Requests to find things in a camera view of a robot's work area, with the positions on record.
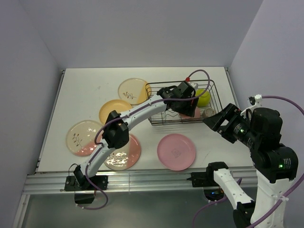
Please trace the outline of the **speckled ceramic cup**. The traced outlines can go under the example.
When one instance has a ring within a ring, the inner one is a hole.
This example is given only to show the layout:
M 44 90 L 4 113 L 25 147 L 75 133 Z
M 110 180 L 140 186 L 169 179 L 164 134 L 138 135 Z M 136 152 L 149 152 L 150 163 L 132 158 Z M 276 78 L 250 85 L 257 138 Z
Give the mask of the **speckled ceramic cup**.
M 209 118 L 211 116 L 214 116 L 216 114 L 215 110 L 212 108 L 206 108 L 202 113 L 202 118 Z

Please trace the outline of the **lime green bowl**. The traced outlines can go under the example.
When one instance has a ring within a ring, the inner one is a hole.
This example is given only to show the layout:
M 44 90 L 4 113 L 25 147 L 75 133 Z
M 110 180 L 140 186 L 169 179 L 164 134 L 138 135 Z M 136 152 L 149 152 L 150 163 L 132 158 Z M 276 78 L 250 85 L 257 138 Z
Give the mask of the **lime green bowl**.
M 195 96 L 199 96 L 204 91 L 205 91 L 205 89 L 198 89 L 198 90 L 196 90 Z M 199 97 L 199 100 L 198 100 L 198 103 L 197 103 L 197 107 L 205 107 L 205 106 L 209 105 L 210 100 L 211 100 L 210 93 L 208 91 L 204 92 Z

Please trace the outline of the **beige yellow branch plate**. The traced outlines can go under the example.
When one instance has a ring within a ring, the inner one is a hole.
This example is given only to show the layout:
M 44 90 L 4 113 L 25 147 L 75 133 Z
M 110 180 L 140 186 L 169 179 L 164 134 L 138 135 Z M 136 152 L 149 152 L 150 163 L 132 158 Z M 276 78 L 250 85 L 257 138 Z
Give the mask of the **beige yellow branch plate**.
M 148 82 L 139 78 L 126 79 L 118 87 L 119 97 L 131 105 L 145 102 L 151 91 Z

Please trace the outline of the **beige pink branch plate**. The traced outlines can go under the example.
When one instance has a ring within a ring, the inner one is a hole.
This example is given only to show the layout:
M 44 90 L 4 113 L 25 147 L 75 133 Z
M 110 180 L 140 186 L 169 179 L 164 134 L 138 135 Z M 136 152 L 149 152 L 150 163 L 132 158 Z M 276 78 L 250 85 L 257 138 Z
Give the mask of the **beige pink branch plate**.
M 126 170 L 137 163 L 140 155 L 140 142 L 133 134 L 130 134 L 129 142 L 124 147 L 111 153 L 105 160 L 104 165 L 111 170 Z

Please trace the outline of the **large pink white plate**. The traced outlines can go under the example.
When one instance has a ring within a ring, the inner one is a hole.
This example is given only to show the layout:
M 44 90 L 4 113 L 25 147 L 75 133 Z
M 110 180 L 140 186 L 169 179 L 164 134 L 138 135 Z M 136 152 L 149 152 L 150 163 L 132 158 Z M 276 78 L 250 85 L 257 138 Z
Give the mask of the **large pink white plate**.
M 75 156 L 85 157 L 92 154 L 97 145 L 95 136 L 102 124 L 97 121 L 84 120 L 72 126 L 66 134 L 66 146 Z

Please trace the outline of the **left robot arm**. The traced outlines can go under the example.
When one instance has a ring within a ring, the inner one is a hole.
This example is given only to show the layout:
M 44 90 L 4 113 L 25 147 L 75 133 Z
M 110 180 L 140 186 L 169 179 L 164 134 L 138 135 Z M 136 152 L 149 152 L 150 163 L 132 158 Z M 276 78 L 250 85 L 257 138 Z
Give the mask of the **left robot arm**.
M 198 99 L 195 97 L 198 85 L 182 81 L 178 86 L 161 88 L 155 95 L 145 102 L 128 111 L 118 113 L 112 111 L 108 115 L 105 125 L 95 136 L 97 147 L 88 160 L 76 166 L 73 174 L 75 180 L 68 180 L 81 190 L 92 186 L 95 176 L 112 152 L 124 147 L 129 142 L 129 132 L 139 123 L 149 117 L 171 109 L 182 115 L 193 117 Z

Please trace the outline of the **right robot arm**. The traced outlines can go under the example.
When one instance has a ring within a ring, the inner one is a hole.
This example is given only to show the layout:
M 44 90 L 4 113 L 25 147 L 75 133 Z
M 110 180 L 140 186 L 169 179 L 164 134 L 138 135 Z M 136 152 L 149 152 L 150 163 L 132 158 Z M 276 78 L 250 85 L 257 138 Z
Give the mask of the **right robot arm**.
M 280 113 L 265 107 L 241 111 L 229 104 L 203 122 L 227 141 L 243 143 L 256 169 L 257 195 L 253 200 L 243 192 L 224 162 L 212 162 L 206 168 L 207 183 L 219 185 L 230 201 L 236 227 L 283 227 L 285 195 L 296 177 L 298 157 L 280 143 Z

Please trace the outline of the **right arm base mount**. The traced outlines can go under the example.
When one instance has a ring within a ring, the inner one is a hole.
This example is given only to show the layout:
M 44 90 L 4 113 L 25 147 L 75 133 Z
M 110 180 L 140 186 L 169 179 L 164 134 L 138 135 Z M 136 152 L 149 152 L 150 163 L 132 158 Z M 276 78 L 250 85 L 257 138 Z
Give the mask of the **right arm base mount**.
M 224 198 L 224 191 L 206 172 L 191 172 L 187 178 L 193 188 L 203 188 L 204 196 L 207 200 L 217 201 Z

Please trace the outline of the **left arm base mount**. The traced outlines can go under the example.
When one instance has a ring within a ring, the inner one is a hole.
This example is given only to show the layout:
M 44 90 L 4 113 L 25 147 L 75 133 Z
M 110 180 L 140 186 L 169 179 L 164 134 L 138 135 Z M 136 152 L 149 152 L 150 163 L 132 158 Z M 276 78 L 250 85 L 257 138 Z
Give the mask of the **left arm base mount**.
M 106 175 L 98 175 L 94 176 L 90 179 L 96 186 L 98 186 L 102 190 L 107 189 L 108 184 L 108 176 Z M 87 193 L 76 193 L 79 191 L 90 191 L 92 190 L 93 193 L 87 194 Z M 97 189 L 89 183 L 87 180 L 85 180 L 84 185 L 80 185 L 74 176 L 68 176 L 66 178 L 66 183 L 64 186 L 64 191 L 66 192 L 74 192 L 74 200 L 76 204 L 91 204 L 95 199 L 95 193 Z

